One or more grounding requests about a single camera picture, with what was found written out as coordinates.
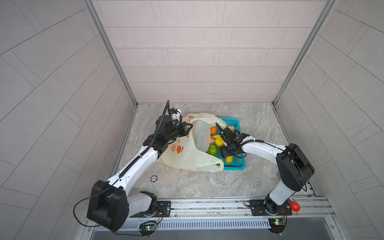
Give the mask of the yellow lemon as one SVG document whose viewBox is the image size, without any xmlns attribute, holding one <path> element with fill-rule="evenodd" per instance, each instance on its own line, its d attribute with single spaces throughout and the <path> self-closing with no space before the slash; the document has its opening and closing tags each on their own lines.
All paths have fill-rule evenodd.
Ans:
<svg viewBox="0 0 384 240">
<path fill-rule="evenodd" d="M 233 156 L 230 156 L 230 157 L 226 157 L 226 158 L 225 158 L 225 161 L 226 161 L 227 164 L 232 163 L 233 160 L 234 160 L 234 157 L 233 157 Z"/>
</svg>

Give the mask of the green kiwi fruit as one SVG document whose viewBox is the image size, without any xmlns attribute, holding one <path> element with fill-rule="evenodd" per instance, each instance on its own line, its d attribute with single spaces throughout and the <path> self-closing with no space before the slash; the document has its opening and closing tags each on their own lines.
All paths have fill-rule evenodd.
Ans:
<svg viewBox="0 0 384 240">
<path fill-rule="evenodd" d="M 219 150 L 215 145 L 210 145 L 206 151 L 207 154 L 211 156 L 216 156 L 218 154 Z"/>
</svg>

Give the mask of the orange tangerine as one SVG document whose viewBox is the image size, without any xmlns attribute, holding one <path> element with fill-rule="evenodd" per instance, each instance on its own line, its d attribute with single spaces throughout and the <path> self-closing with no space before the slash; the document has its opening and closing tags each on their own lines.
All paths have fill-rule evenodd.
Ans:
<svg viewBox="0 0 384 240">
<path fill-rule="evenodd" d="M 211 127 L 210 131 L 211 131 L 211 135 L 215 135 L 217 133 L 217 128 Z"/>
</svg>

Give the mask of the cream printed plastic bag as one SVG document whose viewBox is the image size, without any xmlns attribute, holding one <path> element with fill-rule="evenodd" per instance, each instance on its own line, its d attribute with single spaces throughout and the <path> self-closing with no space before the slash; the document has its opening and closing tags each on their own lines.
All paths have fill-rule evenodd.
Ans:
<svg viewBox="0 0 384 240">
<path fill-rule="evenodd" d="M 177 138 L 159 157 L 158 162 L 173 168 L 197 172 L 220 172 L 224 169 L 223 160 L 206 153 L 210 145 L 211 128 L 227 124 L 220 118 L 208 114 L 189 114 L 185 122 L 193 124 L 186 137 Z"/>
</svg>

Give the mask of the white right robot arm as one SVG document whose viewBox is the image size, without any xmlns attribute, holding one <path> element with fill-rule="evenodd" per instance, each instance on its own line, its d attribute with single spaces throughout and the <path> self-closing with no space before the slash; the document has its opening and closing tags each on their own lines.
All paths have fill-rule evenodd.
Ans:
<svg viewBox="0 0 384 240">
<path fill-rule="evenodd" d="M 313 165 L 296 144 L 275 145 L 237 130 L 232 131 L 228 127 L 217 128 L 224 141 L 224 145 L 220 147 L 223 158 L 253 154 L 271 161 L 278 167 L 281 180 L 267 195 L 264 203 L 270 214 L 276 214 L 294 193 L 306 186 L 315 173 Z"/>
</svg>

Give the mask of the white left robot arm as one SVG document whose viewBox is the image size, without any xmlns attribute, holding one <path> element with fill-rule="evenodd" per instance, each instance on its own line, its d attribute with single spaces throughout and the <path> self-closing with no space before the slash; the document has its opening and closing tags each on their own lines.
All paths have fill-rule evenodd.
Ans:
<svg viewBox="0 0 384 240">
<path fill-rule="evenodd" d="M 156 121 L 155 133 L 144 141 L 136 156 L 107 181 L 97 181 L 91 191 L 87 218 L 112 232 L 118 231 L 128 217 L 157 212 L 157 196 L 141 191 L 135 196 L 129 193 L 145 170 L 165 152 L 168 145 L 180 137 L 186 137 L 193 124 L 176 123 L 169 116 Z"/>
</svg>

